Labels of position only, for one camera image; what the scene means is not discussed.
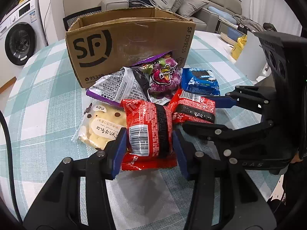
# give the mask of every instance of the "black and white patterned fabric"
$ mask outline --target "black and white patterned fabric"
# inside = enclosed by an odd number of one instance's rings
[[[68,29],[77,21],[79,17],[88,16],[99,12],[101,12],[101,7],[93,7],[63,18],[65,30],[68,31]]]

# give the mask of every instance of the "blue snack package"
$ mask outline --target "blue snack package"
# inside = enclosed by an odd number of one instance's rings
[[[211,70],[183,68],[181,87],[190,93],[220,95],[219,83]]]

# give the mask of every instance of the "red candy wrapper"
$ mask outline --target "red candy wrapper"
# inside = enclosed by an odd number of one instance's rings
[[[129,149],[122,170],[175,167],[171,111],[166,106],[136,99],[124,99],[121,105],[127,116]]]
[[[172,112],[173,123],[194,121],[201,123],[214,123],[215,102],[199,94],[178,89],[168,104]]]

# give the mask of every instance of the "barcode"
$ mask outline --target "barcode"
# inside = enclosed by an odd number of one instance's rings
[[[180,98],[187,98],[193,101],[201,102],[201,96],[198,94],[189,93],[186,91],[182,91]]]
[[[132,152],[139,156],[149,156],[148,125],[137,124],[129,128],[129,142]]]

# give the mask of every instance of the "purple wrapper edge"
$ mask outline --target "purple wrapper edge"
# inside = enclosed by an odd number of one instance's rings
[[[117,103],[115,101],[112,101],[112,100],[109,100],[107,98],[104,98],[104,97],[102,97],[102,96],[100,96],[100,95],[98,95],[96,93],[91,92],[90,90],[86,90],[86,95],[91,97],[91,98],[97,99],[97,100],[99,100],[101,102],[106,102],[106,103],[108,103],[108,104],[110,104],[112,106],[120,107],[120,103]]]
[[[154,60],[156,60],[156,59],[161,58],[164,54],[167,54],[167,53],[169,53],[169,52],[171,52],[171,51],[167,51],[167,52],[165,52],[165,53],[160,53],[160,54],[157,54],[157,55],[155,55],[155,56],[149,57],[149,58],[147,58],[147,59],[145,59],[145,60],[141,60],[141,61],[139,61],[139,62],[136,62],[136,63],[133,64],[132,66],[139,65],[139,64],[142,64],[142,63],[152,62],[152,61],[154,61]]]

